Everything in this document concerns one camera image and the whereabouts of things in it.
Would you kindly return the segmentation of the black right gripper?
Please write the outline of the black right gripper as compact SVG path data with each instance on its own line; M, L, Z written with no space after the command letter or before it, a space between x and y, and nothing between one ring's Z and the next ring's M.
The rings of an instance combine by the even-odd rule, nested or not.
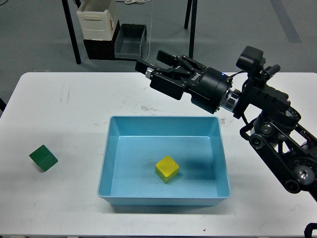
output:
M169 68L154 66L137 60L135 70L150 79L150 87L180 100L183 93L191 95L191 102L213 114L220 107L231 86L228 75L193 60L188 56L174 56L159 50L157 60Z

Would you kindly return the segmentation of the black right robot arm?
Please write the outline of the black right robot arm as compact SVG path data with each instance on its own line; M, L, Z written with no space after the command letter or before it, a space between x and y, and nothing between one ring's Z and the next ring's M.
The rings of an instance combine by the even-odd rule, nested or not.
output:
M174 99L184 93L191 102L209 113L225 108L237 119L245 118L245 110L253 105L260 115L247 121L240 135L247 140L281 185L296 194L307 191L317 195L317 140L299 124L300 114L291 107L288 95L267 81L280 71L279 65L265 67L263 52L247 46L237 60L247 80L241 90L232 89L233 76L187 56L174 56L159 51L161 68L137 60L135 69L150 80L150 86Z

